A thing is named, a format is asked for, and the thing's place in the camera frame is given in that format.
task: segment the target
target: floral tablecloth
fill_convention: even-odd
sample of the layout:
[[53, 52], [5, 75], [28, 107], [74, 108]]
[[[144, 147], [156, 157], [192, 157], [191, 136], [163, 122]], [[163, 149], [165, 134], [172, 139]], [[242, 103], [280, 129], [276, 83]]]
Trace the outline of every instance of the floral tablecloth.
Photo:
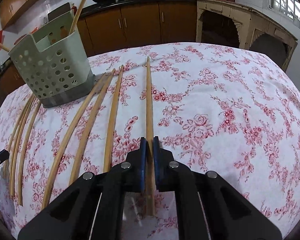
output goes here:
[[[112, 68], [118, 73], [124, 64], [113, 164], [124, 161], [146, 135], [147, 56], [151, 58], [154, 135], [163, 147], [193, 171], [218, 172], [286, 236], [300, 219], [300, 93], [294, 84], [267, 56], [217, 45], [173, 43], [91, 57], [95, 74]], [[116, 80], [91, 131], [80, 174], [103, 170]], [[7, 148], [30, 94], [25, 85], [0, 108], [0, 150]], [[66, 148], [51, 200], [69, 183], [74, 155], [96, 98]], [[8, 197], [8, 182], [0, 171], [0, 209], [15, 237], [40, 212], [54, 156], [82, 101], [39, 110], [26, 150], [23, 206], [18, 205], [18, 192], [13, 200]], [[174, 194], [155, 192], [155, 217], [143, 215], [144, 203], [140, 194], [126, 195], [123, 239], [178, 239]]]

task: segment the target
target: tablecloth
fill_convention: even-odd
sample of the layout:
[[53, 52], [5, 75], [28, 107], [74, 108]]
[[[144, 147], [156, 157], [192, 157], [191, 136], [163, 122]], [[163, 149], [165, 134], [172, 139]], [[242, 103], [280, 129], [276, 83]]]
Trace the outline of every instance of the tablecloth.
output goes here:
[[[286, 236], [300, 219], [300, 92], [267, 56], [203, 43], [124, 49], [89, 58], [94, 74], [124, 65], [113, 163], [125, 160], [146, 135], [146, 57], [151, 58], [154, 135], [191, 170], [214, 170]], [[112, 80], [83, 157], [80, 175], [103, 170], [106, 128], [117, 76]], [[31, 94], [25, 85], [0, 108], [0, 150]], [[58, 168], [52, 198], [67, 188], [94, 96]], [[23, 206], [8, 197], [0, 170], [0, 209], [13, 236], [40, 212], [54, 156], [84, 98], [40, 108], [26, 149]], [[19, 152], [27, 130], [26, 123]], [[18, 177], [17, 159], [16, 178]], [[178, 239], [172, 192], [155, 192], [155, 217], [143, 215], [145, 199], [128, 193], [123, 239]]]

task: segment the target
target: utensil basket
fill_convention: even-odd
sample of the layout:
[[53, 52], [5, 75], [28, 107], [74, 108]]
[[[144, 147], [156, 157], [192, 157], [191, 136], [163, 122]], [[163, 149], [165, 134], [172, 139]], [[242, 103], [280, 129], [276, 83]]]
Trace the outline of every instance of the utensil basket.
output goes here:
[[78, 29], [68, 35], [73, 11], [27, 34], [9, 52], [23, 80], [44, 107], [87, 95], [94, 85]]

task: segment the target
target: silver bolt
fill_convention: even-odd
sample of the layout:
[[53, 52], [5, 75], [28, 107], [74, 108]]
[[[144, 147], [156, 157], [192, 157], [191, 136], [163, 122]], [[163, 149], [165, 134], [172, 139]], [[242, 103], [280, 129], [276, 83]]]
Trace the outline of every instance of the silver bolt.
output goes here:
[[128, 169], [130, 167], [131, 167], [131, 163], [129, 163], [129, 162], [121, 163], [121, 168], [123, 168], [123, 169]]
[[176, 161], [172, 161], [172, 162], [169, 162], [169, 166], [172, 168], [177, 168], [177, 167], [179, 167], [179, 163], [177, 163]]
[[93, 177], [93, 173], [92, 172], [86, 172], [83, 174], [82, 176], [84, 179], [88, 180], [88, 179], [92, 179]]
[[211, 179], [215, 179], [218, 176], [218, 174], [215, 171], [208, 171], [207, 176]]

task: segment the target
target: gray basket base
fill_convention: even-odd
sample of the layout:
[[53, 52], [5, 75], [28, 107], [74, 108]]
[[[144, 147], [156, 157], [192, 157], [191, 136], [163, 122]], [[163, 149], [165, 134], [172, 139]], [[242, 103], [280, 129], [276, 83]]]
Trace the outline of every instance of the gray basket base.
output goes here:
[[82, 98], [90, 93], [95, 83], [95, 75], [90, 70], [87, 80], [74, 88], [71, 88], [65, 92], [59, 93], [55, 96], [41, 99], [41, 103], [44, 108], [50, 108], [60, 106], [79, 98]]

